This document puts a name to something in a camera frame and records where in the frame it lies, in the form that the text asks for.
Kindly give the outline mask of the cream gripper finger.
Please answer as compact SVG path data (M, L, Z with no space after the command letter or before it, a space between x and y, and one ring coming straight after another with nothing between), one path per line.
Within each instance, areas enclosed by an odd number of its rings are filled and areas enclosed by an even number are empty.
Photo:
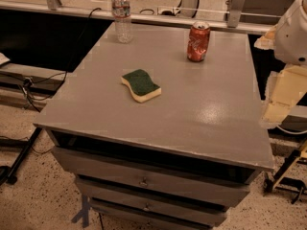
M271 71L266 83L262 121L280 125L306 93L306 66L287 64L279 73Z
M276 26L272 26L264 35L259 37L254 47L261 50L273 50L275 44Z

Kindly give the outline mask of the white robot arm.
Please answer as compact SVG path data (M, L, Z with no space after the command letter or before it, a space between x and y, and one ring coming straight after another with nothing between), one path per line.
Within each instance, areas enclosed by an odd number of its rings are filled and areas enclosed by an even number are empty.
M279 73L270 73L266 83L261 123L274 128L307 93L307 0L295 0L254 47L273 50L274 57L285 63Z

